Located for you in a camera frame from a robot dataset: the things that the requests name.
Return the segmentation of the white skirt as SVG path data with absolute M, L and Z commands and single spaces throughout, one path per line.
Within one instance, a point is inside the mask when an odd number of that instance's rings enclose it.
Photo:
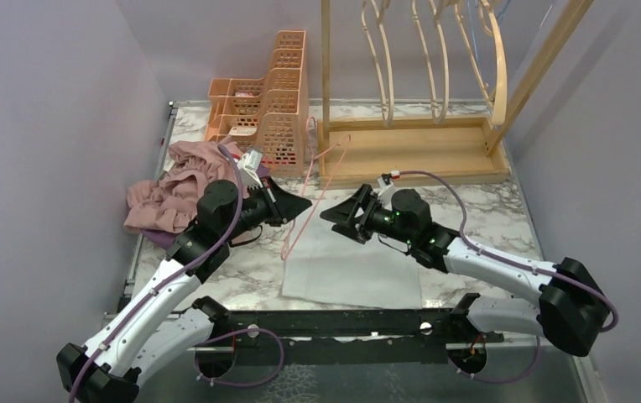
M 284 297 L 343 306 L 422 307 L 420 267 L 376 240 L 356 243 L 315 214 L 284 261 Z

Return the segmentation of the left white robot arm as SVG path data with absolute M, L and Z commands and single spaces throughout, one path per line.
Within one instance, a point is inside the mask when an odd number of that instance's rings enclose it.
M 83 345 L 68 343 L 57 354 L 70 402 L 133 402 L 185 350 L 224 341 L 228 311 L 210 297 L 174 321 L 169 314 L 221 267 L 234 238 L 262 224 L 285 225 L 311 207 L 311 200 L 288 193 L 270 176 L 258 176 L 258 151 L 239 158 L 224 146 L 219 151 L 232 166 L 232 178 L 206 186 L 195 218 L 174 238 L 145 287 Z

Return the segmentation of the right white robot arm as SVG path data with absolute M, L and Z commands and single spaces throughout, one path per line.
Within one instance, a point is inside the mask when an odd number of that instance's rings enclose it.
M 582 262 L 526 259 L 474 242 L 466 236 L 464 222 L 457 230 L 435 222 L 429 203 L 415 189 L 395 190 L 393 179 L 401 175 L 382 175 L 381 191 L 360 186 L 320 218 L 360 244 L 373 235 L 390 238 L 404 243 L 404 254 L 425 268 L 471 277 L 511 294 L 505 300 L 471 298 L 468 308 L 448 321 L 455 339 L 468 342 L 480 332 L 517 332 L 585 357 L 597 337 L 617 324 L 615 306 Z

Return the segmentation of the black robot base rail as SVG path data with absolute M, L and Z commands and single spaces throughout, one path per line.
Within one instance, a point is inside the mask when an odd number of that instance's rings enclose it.
M 209 296 L 192 308 L 208 315 L 211 339 L 195 346 L 203 369 L 283 364 L 445 364 L 472 348 L 501 343 L 466 314 L 476 295 L 455 308 L 230 311 Z

